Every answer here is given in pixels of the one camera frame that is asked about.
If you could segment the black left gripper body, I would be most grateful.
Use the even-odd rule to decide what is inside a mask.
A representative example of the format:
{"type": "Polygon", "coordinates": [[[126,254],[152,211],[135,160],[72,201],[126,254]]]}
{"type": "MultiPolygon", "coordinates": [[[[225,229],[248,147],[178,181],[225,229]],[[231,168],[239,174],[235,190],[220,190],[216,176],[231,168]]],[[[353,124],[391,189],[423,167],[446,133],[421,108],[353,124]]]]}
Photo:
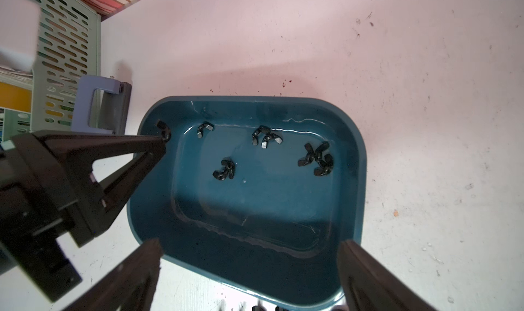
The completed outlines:
{"type": "Polygon", "coordinates": [[[1,251],[52,302],[82,281],[57,243],[60,223],[22,156],[14,149],[1,151],[1,251]]]}

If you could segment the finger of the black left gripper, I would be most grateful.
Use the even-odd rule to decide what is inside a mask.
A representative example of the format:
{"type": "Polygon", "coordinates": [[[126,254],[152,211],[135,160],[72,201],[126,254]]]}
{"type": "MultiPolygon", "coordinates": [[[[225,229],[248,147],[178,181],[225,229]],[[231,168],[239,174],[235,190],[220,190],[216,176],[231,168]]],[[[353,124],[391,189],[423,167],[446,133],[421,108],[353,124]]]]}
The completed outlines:
{"type": "Polygon", "coordinates": [[[42,131],[14,136],[68,233],[83,247],[109,230],[140,183],[166,153],[160,136],[42,131]]]}

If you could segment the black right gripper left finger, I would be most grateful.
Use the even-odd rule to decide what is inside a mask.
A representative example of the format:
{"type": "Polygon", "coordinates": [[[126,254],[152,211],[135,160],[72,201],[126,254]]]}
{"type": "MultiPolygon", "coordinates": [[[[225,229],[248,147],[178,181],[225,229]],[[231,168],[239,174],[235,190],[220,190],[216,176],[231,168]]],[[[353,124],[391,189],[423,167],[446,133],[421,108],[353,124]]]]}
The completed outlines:
{"type": "Polygon", "coordinates": [[[66,310],[149,310],[162,256],[159,239],[143,242],[66,310]]]}

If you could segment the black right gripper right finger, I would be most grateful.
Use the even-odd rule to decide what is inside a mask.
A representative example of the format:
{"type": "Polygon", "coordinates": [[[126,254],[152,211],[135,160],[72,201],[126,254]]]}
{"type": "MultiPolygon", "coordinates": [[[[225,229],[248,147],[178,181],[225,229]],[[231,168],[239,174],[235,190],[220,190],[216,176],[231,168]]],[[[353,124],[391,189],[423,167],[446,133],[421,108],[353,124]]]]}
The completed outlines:
{"type": "Polygon", "coordinates": [[[353,240],[340,243],[337,268],[350,310],[434,310],[353,240]]]}

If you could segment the dark teal storage box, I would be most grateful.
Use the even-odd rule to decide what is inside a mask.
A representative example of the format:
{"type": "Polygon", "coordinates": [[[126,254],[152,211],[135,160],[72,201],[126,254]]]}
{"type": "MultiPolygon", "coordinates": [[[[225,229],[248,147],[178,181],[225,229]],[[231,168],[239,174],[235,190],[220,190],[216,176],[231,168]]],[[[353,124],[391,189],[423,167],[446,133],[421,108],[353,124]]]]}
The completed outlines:
{"type": "Polygon", "coordinates": [[[290,310],[323,310],[343,297],[337,270],[342,241],[361,241],[367,153],[351,118],[320,99],[167,97],[138,132],[171,129],[166,154],[127,204],[137,241],[157,238],[165,259],[290,310]],[[214,131],[197,137],[200,124],[214,131]],[[261,125],[283,139],[261,148],[261,125]],[[298,166],[304,145],[330,148],[334,168],[316,177],[316,162],[298,166]],[[215,170],[231,158],[233,179],[215,170]]]}

